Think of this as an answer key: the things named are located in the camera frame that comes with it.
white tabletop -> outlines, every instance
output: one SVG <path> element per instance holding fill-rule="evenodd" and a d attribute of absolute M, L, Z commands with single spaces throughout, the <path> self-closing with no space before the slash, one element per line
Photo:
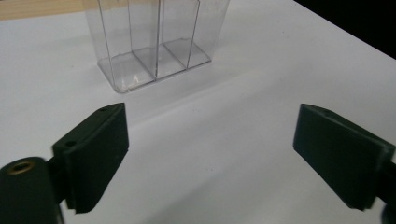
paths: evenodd
<path fill-rule="evenodd" d="M 66 223 L 380 223 L 293 150 L 299 105 L 396 144 L 396 61 L 290 0 L 233 0 L 212 63 L 127 94 L 96 66 L 84 13 L 0 21 L 0 166 L 39 156 L 125 102 L 130 151 L 93 211 Z"/>

metal screw hole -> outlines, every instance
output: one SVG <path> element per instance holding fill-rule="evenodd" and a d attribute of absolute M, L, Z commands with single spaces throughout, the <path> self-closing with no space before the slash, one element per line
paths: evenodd
<path fill-rule="evenodd" d="M 32 161 L 21 161 L 15 165 L 13 165 L 8 170 L 9 175 L 19 175 L 25 173 L 26 171 L 31 170 L 35 166 L 35 163 Z"/>

transparent compartment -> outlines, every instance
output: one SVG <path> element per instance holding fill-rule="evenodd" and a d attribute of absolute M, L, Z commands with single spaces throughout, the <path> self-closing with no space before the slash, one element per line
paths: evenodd
<path fill-rule="evenodd" d="M 98 65 L 115 91 L 212 60 L 229 0 L 83 0 Z"/>

white table surface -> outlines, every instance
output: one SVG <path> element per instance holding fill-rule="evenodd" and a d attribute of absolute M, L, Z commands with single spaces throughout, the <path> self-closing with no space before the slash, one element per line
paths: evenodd
<path fill-rule="evenodd" d="M 127 94 L 96 66 L 84 13 L 0 21 L 0 166 L 39 156 L 125 102 L 130 151 L 93 211 L 66 223 L 380 223 L 293 150 L 299 105 L 396 144 L 396 61 L 290 0 L 233 0 L 213 63 Z"/>

wooden edge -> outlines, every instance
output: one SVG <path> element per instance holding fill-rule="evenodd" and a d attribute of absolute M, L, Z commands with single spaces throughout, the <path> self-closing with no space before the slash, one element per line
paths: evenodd
<path fill-rule="evenodd" d="M 83 10 L 81 0 L 0 0 L 0 21 Z"/>

